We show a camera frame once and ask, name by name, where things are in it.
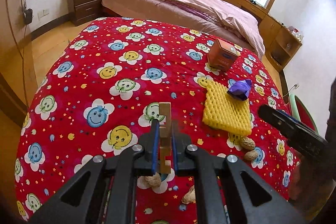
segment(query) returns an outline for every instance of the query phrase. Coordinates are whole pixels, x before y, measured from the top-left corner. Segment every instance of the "smiley face flower pattern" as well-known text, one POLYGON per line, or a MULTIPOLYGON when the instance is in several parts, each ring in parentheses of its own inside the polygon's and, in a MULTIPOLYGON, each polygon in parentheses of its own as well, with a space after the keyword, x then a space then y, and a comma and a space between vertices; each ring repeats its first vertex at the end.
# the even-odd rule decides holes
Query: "smiley face flower pattern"
MULTIPOLYGON (((298 164, 294 151, 277 130, 258 117, 262 104, 287 109, 267 70, 256 55, 236 45, 240 56, 226 72, 208 62, 217 37, 197 30, 137 18, 99 18, 64 50, 39 86, 23 117, 13 162, 17 208, 31 219, 95 155, 110 158, 138 143, 154 119, 166 117, 159 102, 170 102, 172 119, 191 141, 211 155, 243 158, 241 136, 203 124, 207 85, 226 87, 251 79, 252 134, 258 158, 251 168, 280 195, 288 198, 290 173, 298 164)), ((196 204, 179 200, 194 178, 160 174, 150 187, 137 180, 137 223, 193 223, 196 204), (156 202, 160 195, 162 202, 156 202)))

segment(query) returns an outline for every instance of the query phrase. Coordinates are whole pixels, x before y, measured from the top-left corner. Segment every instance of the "baseboard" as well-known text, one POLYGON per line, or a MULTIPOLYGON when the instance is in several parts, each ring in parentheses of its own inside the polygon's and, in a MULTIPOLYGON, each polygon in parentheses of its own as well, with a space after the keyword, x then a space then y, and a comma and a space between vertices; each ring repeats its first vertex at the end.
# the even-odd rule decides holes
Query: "baseboard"
POLYGON ((289 100, 288 86, 287 86, 286 77, 285 77, 283 70, 279 72, 279 77, 280 77, 280 82, 281 82, 282 94, 286 94, 286 96, 283 97, 283 100, 285 101, 285 103, 288 103, 288 100, 289 100))
POLYGON ((43 35, 44 33, 52 30, 53 28, 56 28, 60 26, 61 24, 67 22, 70 20, 69 14, 66 14, 64 16, 61 16, 59 18, 56 18, 47 24, 44 24, 40 28, 36 29, 35 31, 31 32, 31 40, 33 41, 34 39, 38 38, 39 36, 43 35))

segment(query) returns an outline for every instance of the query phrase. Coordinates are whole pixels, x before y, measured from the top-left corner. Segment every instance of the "bed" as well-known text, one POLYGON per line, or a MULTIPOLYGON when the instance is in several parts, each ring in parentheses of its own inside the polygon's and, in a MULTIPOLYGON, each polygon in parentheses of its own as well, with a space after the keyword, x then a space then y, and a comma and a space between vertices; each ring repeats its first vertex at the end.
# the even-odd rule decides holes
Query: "bed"
MULTIPOLYGON (((268 104, 287 111, 258 57, 234 45, 239 55, 223 73, 209 66, 215 36, 176 25, 133 18, 98 18, 65 49, 39 86, 22 127, 15 163, 19 212, 28 220, 95 155, 120 155, 148 132, 158 102, 171 102, 172 119, 192 143, 212 155, 240 158, 239 136, 202 123, 206 83, 226 87, 249 78, 252 134, 258 158, 248 165, 288 199, 291 172, 298 163, 285 138, 257 115, 268 104), (112 138, 121 130, 120 145, 112 138)), ((138 179, 136 223, 197 221, 196 204, 182 204, 194 185, 174 170, 160 187, 138 179)))
POLYGON ((188 27, 230 40, 256 52, 259 58, 263 56, 265 48, 258 22, 251 14, 221 0, 203 1, 102 0, 102 5, 110 16, 147 18, 188 27))

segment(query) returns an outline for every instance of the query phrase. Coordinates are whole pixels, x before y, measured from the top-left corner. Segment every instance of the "electrical outlet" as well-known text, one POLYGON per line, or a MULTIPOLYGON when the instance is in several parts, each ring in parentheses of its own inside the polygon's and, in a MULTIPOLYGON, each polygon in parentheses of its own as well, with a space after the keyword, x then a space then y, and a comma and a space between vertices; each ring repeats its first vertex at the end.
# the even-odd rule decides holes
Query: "electrical outlet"
POLYGON ((43 10, 38 12, 37 17, 39 18, 39 20, 40 20, 42 17, 44 17, 44 12, 43 12, 43 10))

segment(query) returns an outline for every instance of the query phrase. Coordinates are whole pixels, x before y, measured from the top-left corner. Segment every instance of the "wooden cabinet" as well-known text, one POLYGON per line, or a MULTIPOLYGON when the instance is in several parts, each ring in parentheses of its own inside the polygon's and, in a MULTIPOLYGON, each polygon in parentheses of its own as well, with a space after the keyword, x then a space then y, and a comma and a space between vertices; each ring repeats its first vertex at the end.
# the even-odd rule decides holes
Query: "wooden cabinet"
POLYGON ((266 57, 277 71, 281 71, 293 58, 301 42, 284 26, 268 15, 268 11, 249 0, 223 0, 253 15, 266 49, 266 57))
POLYGON ((269 15, 265 16, 263 21, 259 24, 258 29, 261 37, 264 40, 265 48, 268 49, 277 36, 282 26, 276 22, 269 15))
POLYGON ((70 20, 76 26, 101 15, 101 0, 68 0, 70 20))

